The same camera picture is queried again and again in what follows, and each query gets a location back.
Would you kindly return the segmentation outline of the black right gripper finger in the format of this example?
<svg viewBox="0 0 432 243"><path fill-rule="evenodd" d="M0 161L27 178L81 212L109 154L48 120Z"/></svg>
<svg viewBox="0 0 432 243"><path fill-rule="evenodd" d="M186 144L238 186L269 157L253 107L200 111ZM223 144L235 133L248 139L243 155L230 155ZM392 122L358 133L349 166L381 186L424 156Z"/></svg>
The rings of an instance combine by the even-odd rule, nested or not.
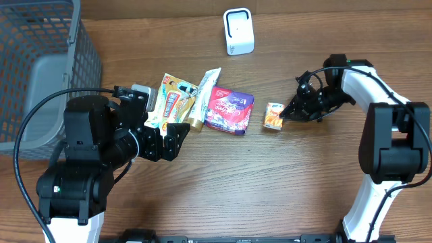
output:
<svg viewBox="0 0 432 243"><path fill-rule="evenodd" d="M284 110L279 114L281 119L297 119L298 118L298 101L294 97L290 103L284 108Z"/></svg>
<svg viewBox="0 0 432 243"><path fill-rule="evenodd" d="M307 113L286 113L281 116L283 120L290 120L294 122L309 122L310 115Z"/></svg>

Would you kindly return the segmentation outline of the orange tissue pack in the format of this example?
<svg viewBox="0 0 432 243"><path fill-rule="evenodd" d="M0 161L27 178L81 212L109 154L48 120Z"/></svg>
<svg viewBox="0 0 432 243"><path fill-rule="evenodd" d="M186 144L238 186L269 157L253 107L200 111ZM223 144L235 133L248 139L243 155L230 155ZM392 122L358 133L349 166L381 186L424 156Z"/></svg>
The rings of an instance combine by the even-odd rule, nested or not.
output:
<svg viewBox="0 0 432 243"><path fill-rule="evenodd" d="M281 130L283 119L279 117L285 109L285 105L280 103L267 103L263 126L273 130Z"/></svg>

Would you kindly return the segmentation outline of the yellow snack bag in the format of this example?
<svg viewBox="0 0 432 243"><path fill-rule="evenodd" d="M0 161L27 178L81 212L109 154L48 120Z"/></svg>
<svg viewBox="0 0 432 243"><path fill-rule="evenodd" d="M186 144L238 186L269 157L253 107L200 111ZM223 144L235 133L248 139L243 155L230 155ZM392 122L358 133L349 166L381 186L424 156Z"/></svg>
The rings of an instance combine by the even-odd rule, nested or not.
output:
<svg viewBox="0 0 432 243"><path fill-rule="evenodd" d="M155 110L144 125L167 135L167 125L182 123L196 100L198 86L165 73L159 87Z"/></svg>

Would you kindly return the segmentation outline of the red purple packet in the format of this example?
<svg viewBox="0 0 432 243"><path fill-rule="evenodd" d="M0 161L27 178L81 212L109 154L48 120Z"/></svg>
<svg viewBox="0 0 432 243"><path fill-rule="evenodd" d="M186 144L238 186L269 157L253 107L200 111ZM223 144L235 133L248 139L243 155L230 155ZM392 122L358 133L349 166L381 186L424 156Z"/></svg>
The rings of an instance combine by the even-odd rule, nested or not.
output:
<svg viewBox="0 0 432 243"><path fill-rule="evenodd" d="M244 135L253 107L253 95L215 86L207 107L205 125L215 130Z"/></svg>

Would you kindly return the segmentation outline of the white tube gold cap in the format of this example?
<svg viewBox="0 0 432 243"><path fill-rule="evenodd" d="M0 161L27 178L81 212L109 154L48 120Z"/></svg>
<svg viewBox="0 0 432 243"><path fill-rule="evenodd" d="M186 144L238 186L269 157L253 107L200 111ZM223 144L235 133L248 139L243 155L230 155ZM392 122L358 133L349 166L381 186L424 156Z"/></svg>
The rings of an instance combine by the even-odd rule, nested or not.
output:
<svg viewBox="0 0 432 243"><path fill-rule="evenodd" d="M211 92L217 83L220 72L220 67L206 71L198 86L196 100L188 116L188 123L195 132L200 132L203 128Z"/></svg>

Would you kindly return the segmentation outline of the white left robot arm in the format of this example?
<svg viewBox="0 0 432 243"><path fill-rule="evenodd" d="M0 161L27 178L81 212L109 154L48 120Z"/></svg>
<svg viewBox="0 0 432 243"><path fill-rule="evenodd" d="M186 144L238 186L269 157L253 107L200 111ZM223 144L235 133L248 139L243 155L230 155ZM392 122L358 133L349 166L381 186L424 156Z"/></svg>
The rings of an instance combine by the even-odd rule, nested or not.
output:
<svg viewBox="0 0 432 243"><path fill-rule="evenodd" d="M187 123L168 124L167 134L145 126L155 104L149 87L111 90L70 99L63 113L65 139L38 179L38 211L53 242L98 242L115 170L129 170L138 157L174 160L190 131Z"/></svg>

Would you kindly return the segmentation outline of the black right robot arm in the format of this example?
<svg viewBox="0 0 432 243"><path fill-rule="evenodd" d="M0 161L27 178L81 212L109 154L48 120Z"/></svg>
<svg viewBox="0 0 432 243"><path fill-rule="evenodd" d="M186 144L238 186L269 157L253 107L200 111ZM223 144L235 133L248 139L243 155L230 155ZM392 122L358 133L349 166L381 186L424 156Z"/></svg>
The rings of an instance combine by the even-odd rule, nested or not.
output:
<svg viewBox="0 0 432 243"><path fill-rule="evenodd" d="M296 95L279 114L295 122L321 121L344 103L358 105L366 114L358 148L364 173L354 204L336 232L302 235L301 242L394 242L379 229L397 195L431 178L431 110L392 90L366 59L332 54L320 69L319 87L311 78L319 70L297 77Z"/></svg>

